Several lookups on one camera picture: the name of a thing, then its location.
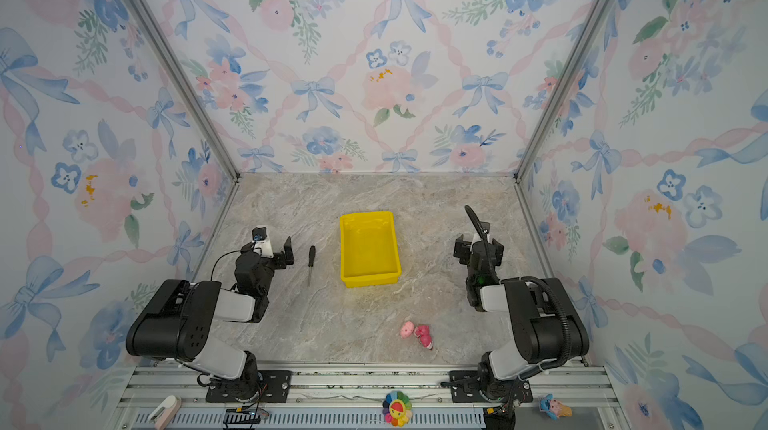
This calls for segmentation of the pink pig toy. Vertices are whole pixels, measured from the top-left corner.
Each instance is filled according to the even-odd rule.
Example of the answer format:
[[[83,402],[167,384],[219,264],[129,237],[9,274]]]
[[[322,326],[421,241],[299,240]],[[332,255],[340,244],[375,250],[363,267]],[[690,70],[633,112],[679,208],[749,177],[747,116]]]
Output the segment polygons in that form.
[[[416,325],[412,321],[406,321],[400,328],[401,338],[416,338],[419,343],[427,350],[432,350],[434,343],[428,325]]]

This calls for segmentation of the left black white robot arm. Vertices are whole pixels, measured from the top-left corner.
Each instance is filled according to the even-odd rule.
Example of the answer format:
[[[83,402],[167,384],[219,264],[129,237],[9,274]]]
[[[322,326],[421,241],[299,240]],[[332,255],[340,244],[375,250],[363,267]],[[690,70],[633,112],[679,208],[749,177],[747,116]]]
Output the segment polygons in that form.
[[[126,349],[132,356],[174,360],[195,370],[208,403],[285,403],[292,372],[260,370],[253,352],[227,344],[211,328],[217,321],[261,322],[276,272],[294,263],[292,241],[274,248],[268,229],[256,227],[236,253],[231,289],[212,279],[164,281],[130,327]]]

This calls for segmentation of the aluminium rail frame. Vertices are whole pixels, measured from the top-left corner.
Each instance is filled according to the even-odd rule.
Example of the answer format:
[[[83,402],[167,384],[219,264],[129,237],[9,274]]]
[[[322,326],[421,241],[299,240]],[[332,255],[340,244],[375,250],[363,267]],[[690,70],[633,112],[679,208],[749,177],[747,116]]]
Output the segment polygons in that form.
[[[182,400],[170,429],[389,429],[382,402],[394,390],[412,403],[408,429],[626,429],[628,419],[607,372],[581,360],[530,380],[532,403],[454,403],[440,383],[468,365],[262,362],[260,370],[293,373],[285,403],[206,403],[190,369],[154,364],[133,371],[109,429],[152,429],[149,414],[169,395]],[[552,420],[539,410],[547,394],[573,410]]]

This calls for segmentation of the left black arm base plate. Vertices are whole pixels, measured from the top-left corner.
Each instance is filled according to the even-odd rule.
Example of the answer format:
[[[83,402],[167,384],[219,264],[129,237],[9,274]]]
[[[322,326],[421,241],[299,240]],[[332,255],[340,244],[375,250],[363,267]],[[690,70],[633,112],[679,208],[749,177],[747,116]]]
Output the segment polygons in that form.
[[[289,370],[257,371],[236,380],[214,378],[208,385],[206,403],[285,403],[293,373]]]

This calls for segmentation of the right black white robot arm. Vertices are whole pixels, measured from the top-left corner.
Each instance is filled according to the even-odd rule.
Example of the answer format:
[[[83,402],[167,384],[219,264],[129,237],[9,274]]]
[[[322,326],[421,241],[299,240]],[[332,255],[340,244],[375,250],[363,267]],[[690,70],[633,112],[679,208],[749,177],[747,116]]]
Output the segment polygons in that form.
[[[501,279],[504,246],[490,236],[489,223],[476,219],[473,226],[472,240],[458,237],[453,252],[467,267],[467,300],[479,312],[506,314],[512,339],[485,353],[475,371],[451,371],[441,386],[455,403],[529,403],[530,380],[586,355],[588,332],[559,279]]]

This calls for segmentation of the blue pink small toy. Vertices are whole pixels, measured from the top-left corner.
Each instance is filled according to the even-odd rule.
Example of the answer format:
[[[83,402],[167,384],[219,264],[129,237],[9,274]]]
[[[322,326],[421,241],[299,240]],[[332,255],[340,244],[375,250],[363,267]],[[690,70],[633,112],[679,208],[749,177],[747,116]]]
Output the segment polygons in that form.
[[[573,415],[572,408],[555,399],[552,394],[547,394],[545,397],[541,398],[538,406],[539,410],[552,420],[570,418]]]

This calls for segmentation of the rainbow flower toy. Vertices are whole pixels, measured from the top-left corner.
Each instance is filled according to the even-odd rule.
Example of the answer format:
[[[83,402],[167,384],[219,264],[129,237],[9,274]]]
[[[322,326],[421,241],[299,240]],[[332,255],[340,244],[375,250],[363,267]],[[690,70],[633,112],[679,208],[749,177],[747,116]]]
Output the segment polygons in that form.
[[[386,423],[394,427],[405,426],[413,416],[410,398],[402,391],[391,391],[382,402],[382,414]]]

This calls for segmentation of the white pink stapler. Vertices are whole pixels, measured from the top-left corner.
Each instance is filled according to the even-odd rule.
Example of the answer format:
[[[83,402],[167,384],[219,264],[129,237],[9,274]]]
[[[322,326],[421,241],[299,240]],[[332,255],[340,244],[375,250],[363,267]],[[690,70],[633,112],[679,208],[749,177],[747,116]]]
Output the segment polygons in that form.
[[[167,396],[148,416],[155,430],[164,430],[174,419],[182,405],[182,400],[175,396]]]

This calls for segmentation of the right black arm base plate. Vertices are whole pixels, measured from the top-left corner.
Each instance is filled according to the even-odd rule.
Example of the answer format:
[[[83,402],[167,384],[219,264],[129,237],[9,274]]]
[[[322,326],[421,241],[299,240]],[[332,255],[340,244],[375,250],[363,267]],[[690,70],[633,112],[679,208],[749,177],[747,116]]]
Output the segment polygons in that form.
[[[453,370],[448,380],[440,383],[448,389],[454,403],[488,403],[492,405],[514,404],[520,406],[533,402],[530,385],[520,380],[496,380],[483,376],[479,370]]]

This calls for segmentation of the yellow plastic bin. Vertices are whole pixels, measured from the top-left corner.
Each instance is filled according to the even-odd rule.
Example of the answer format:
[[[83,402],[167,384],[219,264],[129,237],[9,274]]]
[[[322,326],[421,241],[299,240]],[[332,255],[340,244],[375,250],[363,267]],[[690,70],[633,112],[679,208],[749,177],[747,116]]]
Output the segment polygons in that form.
[[[394,214],[370,211],[340,217],[340,278],[347,288],[395,284],[402,274]]]

